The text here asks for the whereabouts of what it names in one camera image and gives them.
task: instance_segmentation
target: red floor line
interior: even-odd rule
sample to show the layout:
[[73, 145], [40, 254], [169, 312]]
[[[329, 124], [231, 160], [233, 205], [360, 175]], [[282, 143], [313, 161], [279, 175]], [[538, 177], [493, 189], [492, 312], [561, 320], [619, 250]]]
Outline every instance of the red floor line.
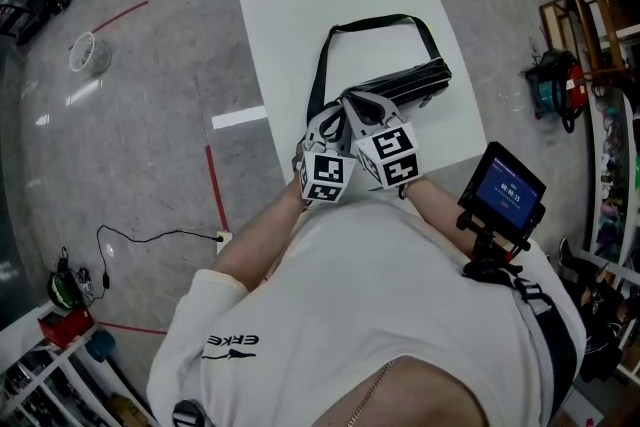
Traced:
[[222, 229], [229, 231], [229, 225], [227, 224], [227, 216], [224, 213], [224, 206], [222, 205], [222, 197], [220, 196], [220, 187], [218, 187], [218, 179], [216, 178], [216, 170], [213, 167], [213, 155], [211, 154], [211, 146], [205, 147], [207, 154], [207, 163], [209, 164], [209, 174], [211, 175], [211, 185], [213, 186], [213, 195], [216, 198], [216, 204], [218, 205], [218, 213], [220, 214], [220, 222], [222, 223]]
[[146, 6], [149, 3], [148, 0], [145, 0], [144, 2], [140, 2], [140, 4], [136, 4], [133, 7], [130, 7], [129, 9], [123, 11], [122, 13], [120, 13], [119, 15], [114, 16], [113, 18], [110, 18], [109, 20], [107, 20], [106, 22], [98, 25], [95, 29], [93, 29], [91, 32], [96, 33], [101, 29], [104, 29], [107, 25], [109, 25], [110, 23], [115, 22], [116, 20], [122, 18], [125, 15], [128, 15], [129, 13], [131, 13], [131, 11], [135, 11], [138, 8], [141, 8], [143, 6]]
[[126, 331], [137, 331], [138, 333], [148, 333], [151, 335], [166, 335], [167, 332], [166, 331], [157, 331], [155, 329], [144, 329], [141, 327], [130, 327], [130, 326], [122, 326], [120, 324], [112, 324], [111, 322], [101, 322], [101, 321], [96, 321], [98, 322], [98, 324], [100, 324], [101, 326], [107, 326], [107, 327], [114, 327], [116, 329], [125, 329]]

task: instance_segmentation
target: forearm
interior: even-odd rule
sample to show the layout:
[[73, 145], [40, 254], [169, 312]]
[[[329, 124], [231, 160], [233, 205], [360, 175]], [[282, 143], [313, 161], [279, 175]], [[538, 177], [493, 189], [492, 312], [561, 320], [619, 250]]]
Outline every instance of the forearm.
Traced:
[[303, 210], [296, 178], [224, 247], [211, 269], [232, 276], [249, 291], [254, 290], [286, 248]]
[[407, 199], [426, 223], [442, 233], [469, 258], [472, 257], [476, 235], [471, 230], [456, 228], [456, 221], [463, 209], [453, 196], [428, 178], [420, 178], [409, 185]]

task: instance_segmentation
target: black sneaker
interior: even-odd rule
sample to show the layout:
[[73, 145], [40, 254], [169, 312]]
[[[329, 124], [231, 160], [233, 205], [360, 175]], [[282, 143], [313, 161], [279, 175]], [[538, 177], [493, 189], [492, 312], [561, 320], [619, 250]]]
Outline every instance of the black sneaker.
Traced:
[[564, 237], [560, 241], [560, 263], [566, 267], [567, 263], [572, 258], [573, 253], [571, 252], [571, 248], [569, 247], [569, 241], [567, 240], [567, 237]]

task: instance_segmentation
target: white marker cube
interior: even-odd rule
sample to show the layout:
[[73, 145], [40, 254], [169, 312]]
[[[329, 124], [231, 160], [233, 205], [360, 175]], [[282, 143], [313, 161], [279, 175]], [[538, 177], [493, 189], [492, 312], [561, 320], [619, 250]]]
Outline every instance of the white marker cube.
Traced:
[[305, 151], [300, 166], [302, 198], [337, 203], [349, 183], [356, 159]]
[[397, 187], [422, 175], [418, 141], [411, 123], [388, 128], [355, 143], [362, 166], [383, 189]]

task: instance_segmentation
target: white t-shirt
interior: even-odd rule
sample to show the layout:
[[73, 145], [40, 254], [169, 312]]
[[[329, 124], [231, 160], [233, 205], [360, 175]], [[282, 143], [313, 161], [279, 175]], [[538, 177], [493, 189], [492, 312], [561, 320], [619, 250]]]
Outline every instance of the white t-shirt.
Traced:
[[[161, 425], [172, 425], [186, 394], [216, 427], [311, 426], [399, 356], [464, 383], [491, 426], [540, 424], [535, 349], [510, 289], [464, 278], [465, 256], [394, 206], [367, 201], [309, 217], [251, 294], [227, 275], [196, 274], [151, 369], [147, 394]], [[555, 301], [579, 368], [580, 316], [532, 246], [513, 263]]]

